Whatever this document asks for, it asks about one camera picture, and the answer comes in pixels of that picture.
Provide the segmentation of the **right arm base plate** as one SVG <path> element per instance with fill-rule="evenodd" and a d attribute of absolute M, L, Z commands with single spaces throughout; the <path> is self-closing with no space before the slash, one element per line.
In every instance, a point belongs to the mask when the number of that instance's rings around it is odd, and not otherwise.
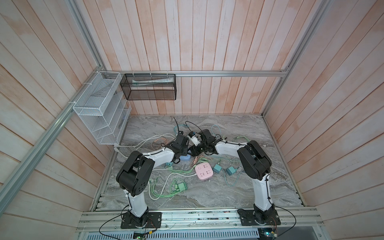
<path fill-rule="evenodd" d="M 268 211 L 238 209 L 242 226 L 281 225 L 280 217 L 275 209 Z"/>

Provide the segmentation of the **light green USB charger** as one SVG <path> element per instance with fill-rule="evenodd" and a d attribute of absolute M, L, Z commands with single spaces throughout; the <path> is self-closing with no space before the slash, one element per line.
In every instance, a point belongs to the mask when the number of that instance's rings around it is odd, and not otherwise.
<path fill-rule="evenodd" d="M 176 192 L 177 193 L 185 191 L 187 189 L 186 183 L 175 184 L 175 187 L 176 187 Z"/>

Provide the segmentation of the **blue power strip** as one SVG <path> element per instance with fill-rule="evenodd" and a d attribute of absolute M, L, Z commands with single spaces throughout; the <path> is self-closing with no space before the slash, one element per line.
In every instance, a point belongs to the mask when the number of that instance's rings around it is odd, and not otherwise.
<path fill-rule="evenodd" d="M 180 156 L 179 158 L 181 161 L 190 161 L 191 155 L 187 154 L 186 156 Z"/>

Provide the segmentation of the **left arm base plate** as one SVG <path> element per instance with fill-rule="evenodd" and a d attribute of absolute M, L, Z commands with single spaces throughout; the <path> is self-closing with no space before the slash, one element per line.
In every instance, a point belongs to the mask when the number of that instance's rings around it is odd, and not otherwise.
<path fill-rule="evenodd" d="M 161 212 L 145 212 L 141 217 L 136 217 L 132 213 L 123 214 L 121 229 L 142 229 L 161 227 Z"/>

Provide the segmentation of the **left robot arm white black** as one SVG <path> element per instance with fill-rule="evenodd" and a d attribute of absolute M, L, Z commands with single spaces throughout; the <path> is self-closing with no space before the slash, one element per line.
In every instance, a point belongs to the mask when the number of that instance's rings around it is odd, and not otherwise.
<path fill-rule="evenodd" d="M 117 173 L 116 181 L 128 197 L 130 213 L 142 217 L 148 210 L 143 191 L 154 168 L 175 162 L 188 154 L 189 138 L 178 134 L 174 140 L 157 151 L 141 153 L 133 151 Z"/>

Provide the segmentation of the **pink power strip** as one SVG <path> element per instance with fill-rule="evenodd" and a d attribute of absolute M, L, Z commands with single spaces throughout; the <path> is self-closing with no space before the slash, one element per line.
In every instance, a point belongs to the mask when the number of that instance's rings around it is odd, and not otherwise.
<path fill-rule="evenodd" d="M 195 166 L 197 177 L 201 181 L 211 178 L 214 174 L 213 169 L 209 163 L 200 163 Z"/>

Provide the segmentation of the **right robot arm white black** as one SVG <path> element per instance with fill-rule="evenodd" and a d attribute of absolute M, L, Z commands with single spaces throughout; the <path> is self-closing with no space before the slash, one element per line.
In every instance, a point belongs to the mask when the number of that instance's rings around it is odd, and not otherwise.
<path fill-rule="evenodd" d="M 262 212 L 270 210 L 273 201 L 270 200 L 268 177 L 272 161 L 263 148 L 256 141 L 247 143 L 233 143 L 214 137 L 209 130 L 188 134 L 192 146 L 189 152 L 193 157 L 201 153 L 215 155 L 230 155 L 240 159 L 246 174 L 252 179 L 257 210 Z"/>

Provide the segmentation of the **teal USB charger with green cable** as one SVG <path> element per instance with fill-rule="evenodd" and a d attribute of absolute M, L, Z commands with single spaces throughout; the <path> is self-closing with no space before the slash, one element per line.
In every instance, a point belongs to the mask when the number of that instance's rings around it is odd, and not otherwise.
<path fill-rule="evenodd" d="M 222 170 L 222 167 L 219 164 L 215 164 L 215 166 L 213 167 L 214 173 L 219 174 L 221 170 Z"/>

